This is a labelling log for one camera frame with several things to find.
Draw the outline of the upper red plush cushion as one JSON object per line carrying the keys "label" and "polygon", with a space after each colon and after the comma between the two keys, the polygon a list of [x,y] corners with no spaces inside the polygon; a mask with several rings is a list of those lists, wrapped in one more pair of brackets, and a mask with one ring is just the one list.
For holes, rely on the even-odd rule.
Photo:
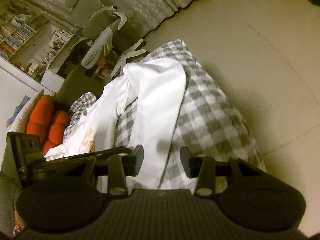
{"label": "upper red plush cushion", "polygon": [[44,95],[33,109],[26,127],[26,133],[36,135],[42,144],[47,136],[48,127],[54,113],[53,98]]}

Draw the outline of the grey white checkered bedsheet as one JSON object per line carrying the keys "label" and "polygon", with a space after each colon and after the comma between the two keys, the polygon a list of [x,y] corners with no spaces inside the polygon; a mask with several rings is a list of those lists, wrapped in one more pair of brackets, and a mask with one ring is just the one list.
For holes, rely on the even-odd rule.
{"label": "grey white checkered bedsheet", "polygon": [[[264,169],[265,164],[244,118],[230,104],[227,96],[202,68],[185,43],[176,40],[164,44],[139,63],[161,58],[174,59],[183,66],[186,85],[166,166],[157,189],[194,188],[195,181],[188,179],[183,173],[180,161],[182,146],[187,146],[193,153],[210,155],[219,161],[238,157]],[[137,103],[133,101],[119,116],[113,147],[128,145],[136,111]],[[63,141],[70,136],[81,113],[74,116]]]}

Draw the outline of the white long sleeve shirt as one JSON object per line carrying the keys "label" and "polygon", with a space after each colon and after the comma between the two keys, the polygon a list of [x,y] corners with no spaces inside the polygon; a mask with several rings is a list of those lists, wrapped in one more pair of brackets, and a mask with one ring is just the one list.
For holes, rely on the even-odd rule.
{"label": "white long sleeve shirt", "polygon": [[139,174],[127,182],[131,189],[135,185],[156,189],[166,166],[185,85],[183,66],[174,59],[128,63],[123,75],[108,83],[101,97],[81,113],[70,136],[44,157],[55,160],[91,149],[111,149],[119,116],[136,101],[136,117],[127,146],[142,145],[144,160]]}

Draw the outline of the lower red plush cushion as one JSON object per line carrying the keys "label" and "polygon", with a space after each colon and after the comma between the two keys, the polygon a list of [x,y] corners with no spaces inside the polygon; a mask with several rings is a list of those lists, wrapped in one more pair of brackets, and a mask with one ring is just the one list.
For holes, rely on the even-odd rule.
{"label": "lower red plush cushion", "polygon": [[43,155],[46,155],[51,148],[62,144],[64,131],[69,123],[70,117],[67,112],[62,110],[54,112],[47,137],[43,143]]}

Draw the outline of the white grey pillow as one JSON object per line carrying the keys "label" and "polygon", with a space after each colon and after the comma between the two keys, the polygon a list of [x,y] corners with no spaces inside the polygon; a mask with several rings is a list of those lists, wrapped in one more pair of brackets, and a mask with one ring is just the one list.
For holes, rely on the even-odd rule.
{"label": "white grey pillow", "polygon": [[28,102],[22,107],[22,109],[17,114],[15,120],[10,126],[9,132],[19,132],[25,133],[27,123],[29,121],[30,115],[34,110],[36,104],[42,98],[44,89],[39,90],[34,96],[32,96]]}

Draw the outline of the blue plush toy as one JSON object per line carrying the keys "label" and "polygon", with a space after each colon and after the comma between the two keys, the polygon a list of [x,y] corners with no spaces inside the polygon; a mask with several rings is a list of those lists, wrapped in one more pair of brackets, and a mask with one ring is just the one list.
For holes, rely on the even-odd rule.
{"label": "blue plush toy", "polygon": [[21,111],[21,109],[25,106],[25,104],[30,100],[30,97],[24,96],[21,103],[14,109],[13,115],[5,122],[5,126],[8,128],[14,120],[16,119],[18,113]]}

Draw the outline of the white desk with shelves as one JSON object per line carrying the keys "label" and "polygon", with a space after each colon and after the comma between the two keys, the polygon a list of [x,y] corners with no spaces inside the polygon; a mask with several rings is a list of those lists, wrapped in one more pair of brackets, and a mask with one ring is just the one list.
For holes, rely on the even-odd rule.
{"label": "white desk with shelves", "polygon": [[1,71],[34,89],[56,93],[78,40],[75,31],[22,0],[1,0]]}

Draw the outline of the red plush cushion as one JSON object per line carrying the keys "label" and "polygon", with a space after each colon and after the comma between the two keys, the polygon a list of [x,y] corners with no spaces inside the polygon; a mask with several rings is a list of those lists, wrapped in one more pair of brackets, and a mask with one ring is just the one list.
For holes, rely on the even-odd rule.
{"label": "red plush cushion", "polygon": [[53,98],[44,95],[33,109],[26,127],[26,133],[36,135],[42,144],[47,136],[48,127],[54,113]]}
{"label": "red plush cushion", "polygon": [[46,155],[51,148],[62,144],[64,131],[69,123],[70,117],[67,112],[62,110],[54,112],[47,137],[43,143],[43,155]]}

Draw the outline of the grey white office chair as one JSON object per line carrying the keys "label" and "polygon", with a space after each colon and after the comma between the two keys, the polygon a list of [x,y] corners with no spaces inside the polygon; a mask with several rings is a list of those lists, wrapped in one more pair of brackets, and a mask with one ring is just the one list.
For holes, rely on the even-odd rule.
{"label": "grey white office chair", "polygon": [[120,55],[113,51],[114,35],[127,22],[127,16],[118,12],[117,6],[105,6],[101,0],[65,0],[65,6],[71,10],[71,20],[81,28],[81,36],[72,49],[82,41],[92,43],[81,65],[86,69],[96,66],[93,77],[105,78],[99,72],[108,64],[109,55],[114,55],[116,62],[110,64],[113,69],[108,71],[108,75],[115,78],[123,73],[128,59],[147,54],[147,50],[143,48],[143,39],[138,40]]}

